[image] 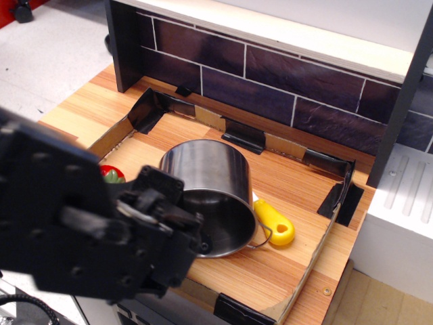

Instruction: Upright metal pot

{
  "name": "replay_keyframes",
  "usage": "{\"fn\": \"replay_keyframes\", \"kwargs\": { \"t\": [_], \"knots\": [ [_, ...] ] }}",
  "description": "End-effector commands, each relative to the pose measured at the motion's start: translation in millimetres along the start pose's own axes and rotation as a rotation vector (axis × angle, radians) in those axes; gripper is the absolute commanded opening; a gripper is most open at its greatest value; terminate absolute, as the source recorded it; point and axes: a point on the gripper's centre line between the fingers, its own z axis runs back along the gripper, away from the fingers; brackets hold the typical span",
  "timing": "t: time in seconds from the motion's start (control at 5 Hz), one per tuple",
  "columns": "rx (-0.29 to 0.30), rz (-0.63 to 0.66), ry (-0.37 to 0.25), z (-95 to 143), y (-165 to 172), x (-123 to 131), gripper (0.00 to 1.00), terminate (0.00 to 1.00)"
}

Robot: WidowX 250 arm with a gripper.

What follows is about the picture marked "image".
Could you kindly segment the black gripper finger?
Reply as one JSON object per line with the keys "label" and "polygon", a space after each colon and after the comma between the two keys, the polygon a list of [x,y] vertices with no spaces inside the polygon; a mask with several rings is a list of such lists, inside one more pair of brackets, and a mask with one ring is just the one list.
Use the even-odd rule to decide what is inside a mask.
{"label": "black gripper finger", "polygon": [[198,245],[197,245],[197,258],[209,258],[212,257],[213,252],[213,240],[212,238],[206,234],[206,233],[200,233]]}

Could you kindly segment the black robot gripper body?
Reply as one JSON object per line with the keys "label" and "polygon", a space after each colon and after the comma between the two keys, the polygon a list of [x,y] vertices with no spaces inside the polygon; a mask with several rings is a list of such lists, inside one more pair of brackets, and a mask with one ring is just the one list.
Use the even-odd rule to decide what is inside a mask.
{"label": "black robot gripper body", "polygon": [[107,183],[99,160],[64,136],[1,111],[1,269],[40,290],[111,302],[181,285],[203,216],[183,182],[151,166]]}

